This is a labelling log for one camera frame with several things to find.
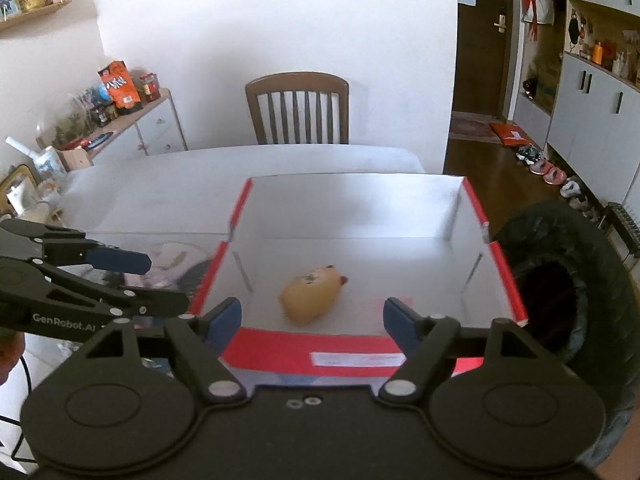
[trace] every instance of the person's hand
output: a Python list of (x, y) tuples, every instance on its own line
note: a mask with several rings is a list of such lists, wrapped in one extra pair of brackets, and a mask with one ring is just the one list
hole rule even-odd
[(0, 339), (0, 384), (4, 384), (9, 378), (9, 372), (18, 364), (23, 352), (24, 334), (22, 332)]

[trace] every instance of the white table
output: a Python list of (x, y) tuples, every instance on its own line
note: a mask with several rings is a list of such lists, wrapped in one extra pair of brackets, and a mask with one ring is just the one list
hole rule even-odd
[(402, 148), (213, 148), (75, 171), (60, 207), (65, 226), (91, 234), (227, 234), (229, 215), (246, 179), (297, 173), (424, 173), (424, 168)]

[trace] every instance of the red package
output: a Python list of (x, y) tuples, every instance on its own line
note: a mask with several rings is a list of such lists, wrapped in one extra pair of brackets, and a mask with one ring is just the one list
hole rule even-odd
[(98, 74), (120, 114), (126, 115), (142, 109), (140, 96), (124, 61), (113, 61)]

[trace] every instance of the yellow plush toy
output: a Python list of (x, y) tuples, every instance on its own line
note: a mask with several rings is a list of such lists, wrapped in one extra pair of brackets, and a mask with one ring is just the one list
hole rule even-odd
[(349, 280), (330, 265), (300, 276), (280, 293), (280, 305), (296, 325), (306, 325), (325, 314)]

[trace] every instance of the patterned rug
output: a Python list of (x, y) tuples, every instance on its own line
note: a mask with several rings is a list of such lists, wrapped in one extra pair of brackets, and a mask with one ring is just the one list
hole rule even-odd
[(488, 116), (453, 112), (449, 125), (449, 139), (501, 144), (500, 137), (489, 126), (489, 123), (495, 120)]

